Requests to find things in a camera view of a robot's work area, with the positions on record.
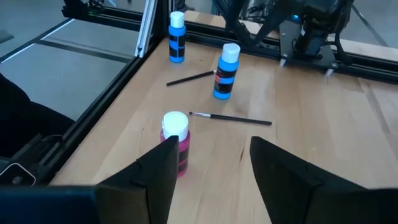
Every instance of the blue paint bottle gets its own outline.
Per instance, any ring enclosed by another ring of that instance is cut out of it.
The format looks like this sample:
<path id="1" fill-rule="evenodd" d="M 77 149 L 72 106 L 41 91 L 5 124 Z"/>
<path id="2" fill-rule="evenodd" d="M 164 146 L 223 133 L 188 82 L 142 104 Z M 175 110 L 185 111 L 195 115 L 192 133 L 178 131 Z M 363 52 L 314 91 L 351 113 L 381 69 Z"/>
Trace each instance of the blue paint bottle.
<path id="1" fill-rule="evenodd" d="M 183 12 L 172 12 L 169 25 L 170 61 L 181 63 L 185 55 L 185 18 Z"/>
<path id="2" fill-rule="evenodd" d="M 218 59 L 216 81 L 214 83 L 213 95 L 219 100 L 227 100 L 231 96 L 236 71 L 239 67 L 239 53 L 241 48 L 238 44 L 224 44 L 223 53 Z"/>

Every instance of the pink paint bottle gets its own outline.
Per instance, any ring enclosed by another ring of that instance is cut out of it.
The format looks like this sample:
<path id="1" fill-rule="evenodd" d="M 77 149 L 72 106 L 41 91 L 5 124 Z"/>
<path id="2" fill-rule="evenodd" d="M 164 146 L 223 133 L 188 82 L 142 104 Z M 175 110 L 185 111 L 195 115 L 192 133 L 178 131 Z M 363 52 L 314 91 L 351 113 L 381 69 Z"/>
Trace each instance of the pink paint bottle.
<path id="1" fill-rule="evenodd" d="M 163 116 L 162 131 L 160 140 L 164 141 L 168 137 L 176 135 L 180 141 L 180 154 L 178 163 L 178 178 L 187 172 L 188 154 L 191 134 L 189 132 L 188 117 L 182 112 L 171 111 Z"/>

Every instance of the gray floor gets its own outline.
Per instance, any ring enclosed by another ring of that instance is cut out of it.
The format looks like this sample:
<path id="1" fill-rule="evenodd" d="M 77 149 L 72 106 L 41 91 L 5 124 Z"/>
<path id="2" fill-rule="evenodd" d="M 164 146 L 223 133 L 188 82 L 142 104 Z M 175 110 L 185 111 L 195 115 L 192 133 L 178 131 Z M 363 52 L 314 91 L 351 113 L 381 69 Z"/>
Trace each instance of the gray floor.
<path id="1" fill-rule="evenodd" d="M 211 1 L 187 0 L 200 12 L 211 12 Z M 142 11 L 144 0 L 106 0 L 107 6 Z M 398 48 L 396 0 L 356 0 L 355 5 L 391 47 Z M 15 36 L 0 44 L 0 56 L 12 51 L 45 30 L 65 20 L 60 12 L 62 0 L 0 1 L 0 29 Z M 378 44 L 359 17 L 352 13 L 342 38 Z M 46 40 L 131 58 L 137 32 L 73 21 Z M 0 72 L 24 89 L 32 100 L 77 119 L 109 82 L 125 66 L 108 59 L 69 52 L 43 45 L 33 45 L 5 63 Z"/>

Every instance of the black paintbrush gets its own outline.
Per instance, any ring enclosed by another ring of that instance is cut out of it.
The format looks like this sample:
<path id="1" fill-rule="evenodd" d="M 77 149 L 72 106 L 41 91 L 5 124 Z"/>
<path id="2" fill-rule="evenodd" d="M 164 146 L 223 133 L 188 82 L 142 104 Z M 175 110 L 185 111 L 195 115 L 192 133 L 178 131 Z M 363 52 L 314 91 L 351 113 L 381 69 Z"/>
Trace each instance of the black paintbrush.
<path id="1" fill-rule="evenodd" d="M 201 73 L 201 74 L 198 74 L 198 75 L 194 75 L 194 76 L 191 76 L 191 77 L 182 78 L 180 80 L 175 80 L 175 81 L 166 83 L 166 86 L 172 86 L 172 85 L 176 85 L 176 84 L 179 84 L 179 83 L 187 82 L 187 81 L 190 81 L 190 80 L 195 80 L 197 78 L 206 77 L 206 76 L 212 75 L 212 74 L 214 74 L 216 72 L 217 71 L 214 70 L 214 71 L 209 71 L 209 72 Z"/>
<path id="2" fill-rule="evenodd" d="M 190 115 L 195 115 L 195 116 L 201 116 L 201 117 L 206 117 L 206 118 L 213 118 L 213 119 L 223 119 L 227 121 L 240 121 L 240 122 L 245 122 L 245 123 L 252 123 L 252 124 L 263 124 L 263 125 L 272 125 L 272 122 L 270 121 L 259 121 L 255 119 L 247 119 L 247 118 L 237 118 L 237 117 L 232 117 L 232 116 L 225 116 L 225 115 L 219 115 L 219 114 L 206 114 L 206 113 L 197 113 L 197 112 L 189 112 Z"/>

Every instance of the wooden tabletop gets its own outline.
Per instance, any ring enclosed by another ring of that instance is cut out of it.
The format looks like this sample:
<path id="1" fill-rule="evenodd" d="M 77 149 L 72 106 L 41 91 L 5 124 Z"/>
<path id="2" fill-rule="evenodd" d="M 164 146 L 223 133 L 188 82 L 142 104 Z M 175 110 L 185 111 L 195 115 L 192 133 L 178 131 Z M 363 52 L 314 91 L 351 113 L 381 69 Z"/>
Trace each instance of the wooden tabletop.
<path id="1" fill-rule="evenodd" d="M 169 223 L 270 223 L 252 173 L 251 136 L 365 187 L 398 187 L 398 87 L 241 54 L 232 96 L 220 101 L 214 77 L 165 85 L 214 70 L 220 49 L 188 42 L 184 63 L 168 55 L 164 40 L 52 184 L 97 184 L 113 175 L 158 145 L 162 116 L 177 110 L 274 124 L 191 117 L 188 172 L 177 181 Z"/>

